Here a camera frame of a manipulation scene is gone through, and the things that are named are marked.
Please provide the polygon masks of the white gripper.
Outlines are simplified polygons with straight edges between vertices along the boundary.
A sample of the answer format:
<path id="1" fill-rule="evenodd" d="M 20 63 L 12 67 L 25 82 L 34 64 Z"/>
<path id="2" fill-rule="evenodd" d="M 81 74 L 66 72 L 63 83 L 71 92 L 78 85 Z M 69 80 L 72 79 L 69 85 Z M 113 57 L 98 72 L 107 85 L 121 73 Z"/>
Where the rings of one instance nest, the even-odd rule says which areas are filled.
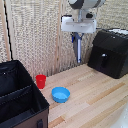
<path id="1" fill-rule="evenodd" d="M 82 22 L 76 22 L 73 20 L 71 16 L 63 16 L 61 30 L 72 32 L 71 37 L 73 43 L 76 40 L 76 32 L 82 33 L 81 35 L 81 39 L 82 39 L 84 33 L 94 33 L 96 31 L 96 24 L 97 22 L 95 19 L 91 19 L 91 20 L 86 19 L 85 21 Z"/>

